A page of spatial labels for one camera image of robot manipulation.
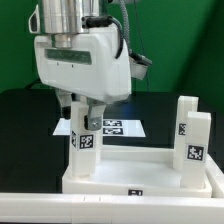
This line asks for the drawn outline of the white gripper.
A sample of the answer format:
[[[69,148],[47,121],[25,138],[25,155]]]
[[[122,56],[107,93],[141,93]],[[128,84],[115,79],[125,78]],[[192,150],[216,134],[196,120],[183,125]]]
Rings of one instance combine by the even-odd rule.
[[[104,102],[125,100],[130,95],[127,45],[116,59],[118,37],[115,26],[92,28],[87,34],[74,35],[71,49],[53,48],[49,36],[35,38],[39,77],[43,84],[58,88],[55,93],[62,118],[71,117],[70,92],[86,96],[85,128],[98,131],[102,128]]]

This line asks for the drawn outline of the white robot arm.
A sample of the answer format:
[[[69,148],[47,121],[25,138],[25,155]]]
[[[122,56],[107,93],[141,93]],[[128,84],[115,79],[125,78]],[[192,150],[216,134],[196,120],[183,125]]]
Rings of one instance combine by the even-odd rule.
[[[87,128],[102,127],[105,107],[131,94],[152,61],[133,52],[128,25],[107,12],[113,0],[39,0],[29,18],[43,84],[81,95],[89,105]]]

